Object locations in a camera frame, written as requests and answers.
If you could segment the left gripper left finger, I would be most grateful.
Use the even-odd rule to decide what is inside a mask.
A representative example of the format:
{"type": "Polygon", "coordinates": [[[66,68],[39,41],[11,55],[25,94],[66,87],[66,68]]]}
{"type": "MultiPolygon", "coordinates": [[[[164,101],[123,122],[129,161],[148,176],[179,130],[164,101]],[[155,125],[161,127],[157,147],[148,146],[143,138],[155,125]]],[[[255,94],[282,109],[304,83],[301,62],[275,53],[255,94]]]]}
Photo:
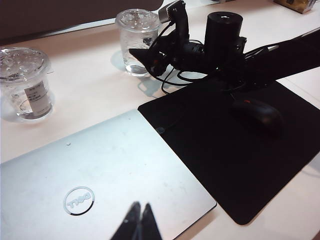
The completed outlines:
{"type": "Polygon", "coordinates": [[[122,223],[117,228],[111,240],[141,240],[141,229],[139,227],[141,216],[141,205],[138,201],[131,204],[122,223]]]}

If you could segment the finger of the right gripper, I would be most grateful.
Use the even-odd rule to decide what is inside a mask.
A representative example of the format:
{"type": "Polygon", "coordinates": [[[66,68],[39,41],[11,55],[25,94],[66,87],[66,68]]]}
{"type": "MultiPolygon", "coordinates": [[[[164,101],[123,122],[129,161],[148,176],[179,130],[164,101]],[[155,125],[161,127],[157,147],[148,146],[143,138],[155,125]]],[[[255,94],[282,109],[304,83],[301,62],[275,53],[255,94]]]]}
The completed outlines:
{"type": "Polygon", "coordinates": [[[160,48],[168,48],[171,45],[175,44],[175,32],[172,31],[170,34],[165,36],[158,36],[153,43],[151,44],[150,48],[153,47],[160,47],[160,48]]]}
{"type": "Polygon", "coordinates": [[[166,57],[160,52],[151,49],[130,48],[129,53],[142,63],[154,77],[161,76],[167,69],[166,57]]]}

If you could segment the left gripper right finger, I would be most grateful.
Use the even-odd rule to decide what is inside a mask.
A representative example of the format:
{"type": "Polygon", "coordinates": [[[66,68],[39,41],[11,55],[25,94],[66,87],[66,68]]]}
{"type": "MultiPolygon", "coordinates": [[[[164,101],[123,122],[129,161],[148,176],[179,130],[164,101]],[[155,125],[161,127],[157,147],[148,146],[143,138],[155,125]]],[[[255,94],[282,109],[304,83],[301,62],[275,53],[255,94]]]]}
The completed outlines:
{"type": "Polygon", "coordinates": [[[158,229],[152,207],[149,203],[145,205],[142,218],[138,224],[139,240],[162,240],[161,233],[158,229]]]}

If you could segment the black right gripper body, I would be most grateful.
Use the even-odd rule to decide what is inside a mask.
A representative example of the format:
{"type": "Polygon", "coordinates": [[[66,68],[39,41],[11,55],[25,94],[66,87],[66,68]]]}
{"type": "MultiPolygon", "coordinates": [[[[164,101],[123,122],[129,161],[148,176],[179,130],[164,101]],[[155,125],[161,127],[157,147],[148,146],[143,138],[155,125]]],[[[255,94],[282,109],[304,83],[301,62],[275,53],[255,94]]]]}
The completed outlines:
{"type": "Polygon", "coordinates": [[[191,42],[188,35],[174,32],[174,44],[169,47],[159,47],[159,52],[165,56],[168,65],[180,71],[205,72],[207,70],[204,45],[191,42]]]}

